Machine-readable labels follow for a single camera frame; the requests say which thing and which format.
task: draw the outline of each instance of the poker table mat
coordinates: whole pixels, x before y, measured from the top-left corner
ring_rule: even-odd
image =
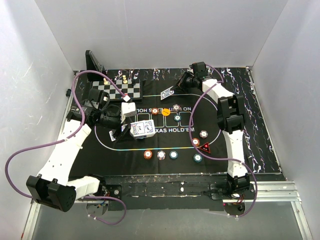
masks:
[[[86,82],[83,78],[78,81],[77,96],[79,95],[80,98],[85,99],[84,88],[82,88],[82,91],[79,90],[82,82],[85,83],[87,90],[91,87],[92,83]],[[227,161],[214,161],[203,158],[200,163],[194,162],[193,157],[197,152],[191,145],[188,124],[191,111],[202,92],[199,89],[192,88],[188,93],[175,92],[174,95],[161,100],[160,93],[175,85],[176,82],[176,79],[145,80],[142,82],[143,99],[142,102],[136,103],[137,116],[130,119],[132,122],[153,119],[156,129],[154,136],[144,139],[133,139],[128,133],[126,137],[116,143],[115,141],[111,141],[110,129],[98,126],[96,132],[92,129],[91,134],[84,141],[82,145],[83,149],[79,151],[69,176],[81,177],[87,174],[102,176],[217,174],[226,172],[228,167]],[[178,113],[171,111],[169,116],[162,115],[163,108],[172,110],[175,104],[181,107]],[[206,154],[215,158],[226,158],[227,148],[224,136],[217,125],[216,106],[217,104],[208,95],[200,101],[193,116],[191,132],[193,138],[200,140],[200,145],[209,143],[210,153]],[[151,114],[152,108],[159,109],[158,115]],[[174,120],[174,115],[176,114],[181,116],[180,122]],[[265,164],[266,161],[263,161],[264,158],[270,159],[268,152],[261,153],[262,147],[256,146],[255,143],[259,140],[263,141],[265,143],[263,145],[266,145],[270,149],[269,146],[271,144],[266,142],[266,139],[269,140],[269,136],[258,136],[255,127],[251,126],[251,119],[252,117],[249,115],[243,136],[244,155],[247,164],[255,173],[279,172],[279,166],[275,158],[274,161],[270,161],[271,164],[268,162],[268,165]],[[199,136],[202,130],[208,132],[206,139],[202,139]],[[151,159],[144,158],[145,150],[152,151]],[[166,156],[164,160],[158,160],[158,151],[165,152]],[[178,153],[177,159],[169,157],[171,151]],[[259,165],[257,161],[261,161],[261,159],[263,165]]]

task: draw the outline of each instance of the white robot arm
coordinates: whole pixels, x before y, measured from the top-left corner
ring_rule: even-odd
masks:
[[[217,83],[216,79],[207,79],[206,81],[202,82],[202,91],[207,91],[210,87],[214,84],[216,86],[212,88],[207,94],[216,102],[218,103],[218,99],[222,97],[233,97],[234,94],[230,91],[226,90],[220,83]],[[245,162],[244,159],[244,147],[243,147],[243,130],[235,130],[231,134],[228,131],[222,130],[226,150],[228,158],[230,159],[238,159],[242,163]],[[228,174],[234,178],[235,176],[243,177],[245,176],[248,171],[240,162],[237,161],[228,161]]]
[[[222,130],[227,157],[239,161],[229,160],[227,169],[226,190],[228,194],[242,193],[249,189],[250,179],[244,159],[243,131],[246,123],[244,97],[226,90],[216,79],[208,75],[204,62],[193,63],[183,74],[172,90],[179,89],[186,92],[189,88],[199,88],[217,103],[218,126]]]
[[[29,176],[26,182],[26,186],[35,201],[63,212],[68,211],[76,199],[95,193],[99,196],[104,195],[104,179],[100,176],[84,176],[80,179],[68,181],[77,154],[82,149],[82,144],[93,126],[100,125],[115,129],[118,134],[115,137],[119,138],[123,134],[121,129],[125,118],[137,114],[134,102],[123,102],[121,111],[109,111],[107,95],[97,89],[90,91],[89,99],[91,101],[86,100],[82,105],[85,124],[80,131],[73,137],[67,138],[79,128],[82,119],[79,108],[71,107],[67,116],[68,121],[65,122],[62,134],[58,137],[58,140],[65,139],[66,141],[55,146],[50,158],[37,176]]]

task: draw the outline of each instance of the black poker mat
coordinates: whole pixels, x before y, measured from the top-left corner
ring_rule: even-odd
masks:
[[[247,108],[247,124],[243,137],[243,147],[246,161],[256,173],[277,173],[279,166],[272,152],[269,136],[264,129],[264,122],[252,88],[248,85],[246,71],[244,68],[221,68],[220,72],[225,77],[225,87],[234,93],[246,91],[245,101]],[[171,87],[182,75],[183,69],[138,69],[140,79],[143,81],[143,101],[137,103],[138,115],[133,121],[140,121],[152,118],[157,127],[157,133],[153,137],[134,140],[126,138],[121,142],[111,142],[110,129],[97,127],[95,135],[94,129],[83,143],[83,149],[79,151],[70,171],[70,177],[80,177],[87,174],[98,174],[102,176],[114,175],[147,175],[147,174],[192,174],[192,173],[223,173],[227,171],[228,163],[226,161],[213,161],[203,159],[201,163],[195,163],[193,156],[196,153],[191,147],[187,125],[190,117],[190,111],[196,103],[202,92],[199,89],[191,89],[189,94],[173,95],[167,99],[160,100],[160,92]],[[117,70],[109,70],[109,77],[117,75]],[[77,96],[85,99],[91,85],[83,77],[79,79],[77,85]],[[226,143],[222,133],[217,125],[217,110],[215,102],[209,97],[202,99],[198,105],[193,117],[192,136],[200,140],[201,144],[210,143],[211,154],[209,156],[216,158],[227,157]],[[181,122],[174,121],[174,114],[163,117],[151,115],[152,108],[172,108],[174,104],[182,107]],[[201,139],[199,133],[201,130],[208,132],[207,139]],[[143,153],[146,149],[151,149],[152,158],[144,159]],[[166,153],[164,160],[157,159],[157,152],[163,150]],[[170,151],[178,153],[177,159],[170,159]]]

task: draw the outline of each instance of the purple cable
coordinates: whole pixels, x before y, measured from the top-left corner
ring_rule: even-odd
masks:
[[[251,206],[249,207],[249,209],[244,212],[243,214],[239,215],[238,217],[243,217],[245,215],[247,215],[251,209],[254,207],[255,205],[255,202],[257,200],[257,194],[258,194],[258,184],[257,184],[257,179],[255,177],[255,174],[253,173],[253,171],[250,169],[250,167],[248,165],[246,165],[244,162],[241,162],[240,160],[238,159],[235,159],[235,158],[215,158],[215,157],[211,157],[211,156],[207,156],[205,155],[204,153],[202,153],[198,148],[197,146],[193,143],[193,138],[192,138],[192,135],[191,135],[191,123],[192,123],[192,118],[194,116],[194,113],[196,111],[196,107],[198,106],[198,104],[200,103],[200,100],[211,90],[213,89],[217,84],[219,83],[223,83],[224,82],[224,78],[222,77],[222,75],[220,74],[220,72],[218,70],[216,70],[214,67],[206,64],[208,67],[212,68],[214,71],[216,71],[220,78],[221,78],[221,81],[218,81],[217,83],[215,83],[213,86],[211,86],[207,91],[205,91],[200,97],[199,99],[196,101],[192,111],[191,111],[191,115],[190,115],[190,118],[189,118],[189,126],[188,126],[188,130],[189,130],[189,137],[190,137],[190,141],[191,141],[191,144],[192,146],[194,147],[194,149],[200,154],[202,155],[203,157],[207,158],[207,159],[210,159],[210,160],[215,160],[215,161],[236,161],[238,163],[242,163],[243,166],[245,166],[245,168],[251,173],[252,177],[253,177],[253,180],[254,180],[254,185],[255,185],[255,193],[254,193],[254,198],[253,198],[253,201],[252,201],[252,204]]]
[[[75,130],[74,133],[70,134],[69,136],[67,136],[66,138],[67,139],[70,139],[72,138],[74,135],[76,135],[80,129],[83,127],[83,125],[85,124],[85,113],[77,99],[77,96],[76,96],[76,91],[75,91],[75,84],[76,84],[76,80],[78,79],[79,76],[83,75],[83,74],[88,74],[88,73],[92,73],[92,74],[98,74],[100,76],[102,76],[103,78],[106,78],[108,81],[110,81],[110,83],[114,86],[114,88],[123,96],[125,97],[126,95],[116,86],[116,84],[114,82],[111,81],[110,78],[108,78],[106,75],[104,75],[103,73],[101,72],[98,72],[98,71],[93,71],[93,70],[86,70],[86,71],[82,71],[82,72],[79,72],[73,79],[73,82],[72,82],[72,86],[71,86],[71,91],[72,91],[72,94],[73,94],[73,98],[74,98],[74,101],[75,101],[75,104],[77,105],[77,107],[80,109],[81,111],[81,123],[80,123],[80,126],[77,128],[77,130]],[[6,161],[5,163],[5,167],[4,167],[4,173],[5,173],[5,177],[7,179],[7,181],[9,182],[9,184],[11,185],[11,187],[20,195],[24,196],[24,197],[27,197],[27,198],[32,198],[31,195],[28,195],[22,191],[20,191],[15,185],[14,183],[12,182],[10,176],[9,176],[9,172],[8,172],[8,168],[9,168],[9,163],[11,162],[11,160],[18,154],[21,154],[23,152],[26,152],[26,151],[30,151],[30,150],[34,150],[34,149],[41,149],[41,148],[45,148],[45,147],[49,147],[49,146],[53,146],[53,145],[56,145],[56,144],[61,144],[63,142],[65,142],[66,140],[65,139],[62,139],[62,140],[59,140],[59,141],[54,141],[54,142],[50,142],[50,143],[46,143],[46,144],[42,144],[42,145],[38,145],[38,146],[31,146],[31,147],[27,147],[27,148],[24,148],[24,149],[21,149],[19,151],[16,151],[15,153],[13,153],[9,158],[8,160]]]
[[[125,203],[123,201],[121,201],[120,199],[118,199],[118,198],[115,198],[115,197],[112,197],[112,196],[86,196],[86,197],[84,197],[84,199],[108,199],[108,200],[115,200],[115,201],[117,201],[117,202],[122,204],[123,209],[124,209],[124,213],[123,213],[122,217],[116,222],[109,222],[109,221],[106,221],[106,220],[104,220],[104,219],[102,219],[100,217],[97,217],[97,216],[94,216],[92,214],[89,214],[89,216],[92,217],[93,219],[97,219],[97,220],[99,220],[99,221],[101,221],[101,222],[103,222],[105,224],[116,225],[116,224],[120,223],[126,216],[127,207],[126,207]]]

